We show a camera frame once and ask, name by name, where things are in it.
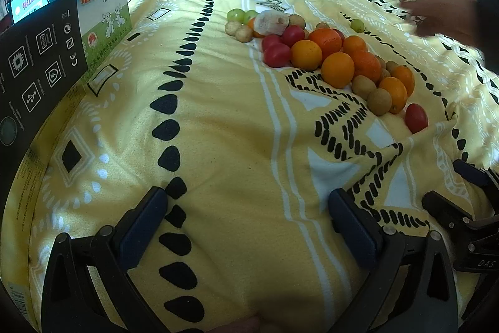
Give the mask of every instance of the round logo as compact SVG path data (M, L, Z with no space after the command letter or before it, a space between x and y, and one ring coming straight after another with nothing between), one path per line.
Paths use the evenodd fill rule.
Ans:
M17 123L16 121L7 116L3 118L2 122L0 122L0 142L4 146L10 146L17 136Z
M96 48L97 47L97 35L92 32L88 35L88 45L90 46L90 48Z

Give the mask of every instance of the red tomato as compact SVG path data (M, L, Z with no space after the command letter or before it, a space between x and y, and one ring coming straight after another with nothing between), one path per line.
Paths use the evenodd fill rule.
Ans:
M284 30L281 39L285 45L292 47L294 43L305 39L305 32L300 26L289 26Z
M428 127L428 116L417 103L410 104L406 109L405 122L412 134L421 132Z
M269 34L268 36L265 36L265 38L261 42L261 48L263 51L265 51L267 48L270 46L273 46L274 44L281 44L282 40L280 36L276 34Z
M333 29L333 30L339 34L339 36L341 37L341 44L343 45L343 42L345 41L345 35L341 33L338 29Z
M276 43L264 52L264 62L272 68L284 67L291 59L291 48L283 43Z

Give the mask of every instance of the orange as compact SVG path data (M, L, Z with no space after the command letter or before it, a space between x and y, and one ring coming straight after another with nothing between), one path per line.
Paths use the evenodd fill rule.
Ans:
M350 54L355 64L355 74L363 75L376 83L381 77L381 64L376 56L368 51L357 50Z
M343 42L343 52L348 55L352 54L354 51L367 51L366 42L359 36L349 36Z
M320 68L323 80L338 89L345 88L351 82L354 72L353 60L345 53L331 54Z
M309 34L308 39L322 50L322 58L337 53L341 49L341 37L333 29L317 29Z
M291 64L296 68L313 71L322 62L320 47L311 40L300 40L291 47Z
M407 97L410 97L414 92L414 74L409 67L404 65L399 65L393 70L392 77L398 78L402 81L403 85L407 89Z
M392 97L392 107L389 112L396 115L402 111L407 102L407 89L402 81L394 77L388 77L379 83L379 88L388 91Z
M248 22L248 27L253 30L253 27L254 27L254 18L252 18L249 22ZM255 30L253 30L253 37L256 37L257 39L263 39L265 36L261 35L260 33L258 32L255 32Z

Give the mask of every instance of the blurry hand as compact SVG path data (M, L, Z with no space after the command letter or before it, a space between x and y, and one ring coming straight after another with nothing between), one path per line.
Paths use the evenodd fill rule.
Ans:
M424 16L416 34L421 37L436 33L469 45L478 46L475 0L402 0L400 7L413 16Z
M237 321L230 325L217 327L208 333L258 333L260 330L260 319L257 316L250 317L245 321Z

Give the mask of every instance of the green fruit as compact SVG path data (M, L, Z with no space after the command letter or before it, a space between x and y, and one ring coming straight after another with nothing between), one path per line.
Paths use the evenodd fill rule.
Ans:
M243 23L244 18L245 18L245 12L242 9L233 9L227 14L227 21L228 22L241 22L241 23Z
M243 24L248 24L248 22L254 18L254 17L257 17L258 16L258 12L256 12L256 10L248 10L248 12L245 13L245 18L243 19Z
M350 27L354 32L357 33L363 33L364 30L366 30L366 26L364 25L364 22L360 19L354 19L352 20L352 23L350 23Z

